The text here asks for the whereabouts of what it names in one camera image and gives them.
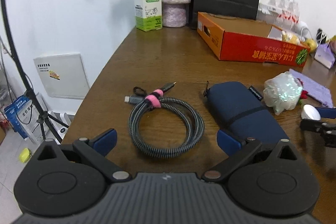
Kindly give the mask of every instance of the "tile floor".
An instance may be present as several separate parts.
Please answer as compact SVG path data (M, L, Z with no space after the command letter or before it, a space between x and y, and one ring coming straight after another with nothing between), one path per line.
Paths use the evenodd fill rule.
M24 140L18 133L9 131L0 145L0 224L10 224L21 215L13 195L14 183L25 164L19 155L25 148L35 152L37 145Z

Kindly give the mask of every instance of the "white panel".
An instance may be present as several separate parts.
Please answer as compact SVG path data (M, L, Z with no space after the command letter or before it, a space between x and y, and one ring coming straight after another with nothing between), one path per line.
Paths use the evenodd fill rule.
M34 63L50 97L84 99L89 91L80 54L37 57Z

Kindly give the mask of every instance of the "purple cloth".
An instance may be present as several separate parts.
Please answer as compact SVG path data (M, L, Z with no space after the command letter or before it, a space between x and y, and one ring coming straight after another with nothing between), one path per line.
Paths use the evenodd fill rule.
M308 95L310 97L319 101L323 106L330 108L334 107L329 89L293 69L289 69L289 72L294 77L300 78L300 80L303 82L303 90L308 91Z

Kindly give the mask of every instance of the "white plastic cup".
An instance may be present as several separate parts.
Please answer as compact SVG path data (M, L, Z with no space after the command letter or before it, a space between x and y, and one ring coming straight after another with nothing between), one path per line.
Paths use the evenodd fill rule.
M301 118L319 121L321 120L321 115L312 105L304 105L301 112Z

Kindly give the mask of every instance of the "brown tabletop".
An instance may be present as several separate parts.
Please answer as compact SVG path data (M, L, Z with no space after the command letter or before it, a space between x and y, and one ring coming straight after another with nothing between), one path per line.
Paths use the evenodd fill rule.
M132 175L137 172L197 172L201 175L227 157L217 146L218 125L204 106L202 92L206 81L210 86L239 81L262 92L266 80L288 69L277 64L218 61L197 32L187 27L151 32L134 29L91 87L63 143L80 137L93 138L108 128L115 128L118 143L107 158ZM326 85L336 100L335 70L309 59L303 73ZM131 142L127 121L133 106L124 103L124 97L132 94L134 86L151 92L169 82L177 84L166 95L191 104L204 119L205 133L199 144L184 155L155 160L139 153ZM319 105L310 98L305 103ZM297 106L274 116L320 182L320 198L313 215L323 223L335 224L336 149L326 148L318 134L300 131L300 111L301 107ZM144 140L157 147L176 146L185 137L183 122L161 109L146 114L140 130Z

